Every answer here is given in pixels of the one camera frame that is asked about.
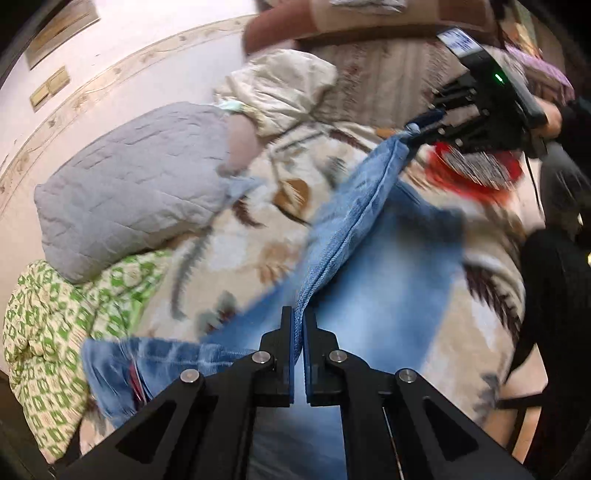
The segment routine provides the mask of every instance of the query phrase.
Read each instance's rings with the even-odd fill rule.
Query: sticker label
[[[482,47],[477,42],[459,28],[447,30],[437,37],[459,59],[482,50]]]

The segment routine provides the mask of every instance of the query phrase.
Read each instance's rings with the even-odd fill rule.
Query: red fabric
[[[477,200],[481,203],[504,204],[509,200],[510,190],[496,190],[474,183],[470,179],[452,170],[441,158],[442,153],[449,151],[450,145],[442,142],[435,144],[435,150],[429,156],[425,169],[427,179],[439,188],[451,190],[463,197]],[[523,175],[519,160],[509,152],[495,153],[495,158],[509,171],[513,183]]]

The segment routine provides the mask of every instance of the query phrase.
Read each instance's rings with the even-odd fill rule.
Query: light switch
[[[57,72],[51,75],[43,85],[41,85],[33,94],[30,96],[31,105],[33,110],[39,110],[47,99],[50,99],[62,88],[70,83],[70,76],[66,72],[66,67],[60,68]]]
[[[68,75],[68,72],[66,72],[66,67],[62,67],[51,77],[49,77],[49,80],[47,81],[47,87],[49,88],[49,92],[52,95],[55,95],[68,83],[70,83],[70,76]]]
[[[35,108],[49,95],[49,88],[44,83],[31,95],[31,105]]]

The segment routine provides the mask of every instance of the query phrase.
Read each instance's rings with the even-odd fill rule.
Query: black cable
[[[538,210],[540,213],[543,213],[542,205],[540,203],[540,195],[538,194],[538,187],[535,184],[534,173],[531,171],[530,159],[527,155],[524,154],[525,163],[527,164],[527,170],[530,172],[531,183],[534,186],[534,193],[535,193],[535,201],[538,204]]]

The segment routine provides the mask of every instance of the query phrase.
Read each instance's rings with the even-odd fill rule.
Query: gray quilted pillow
[[[35,188],[46,260],[73,283],[208,225],[256,181],[223,178],[224,113],[173,103],[92,142]]]

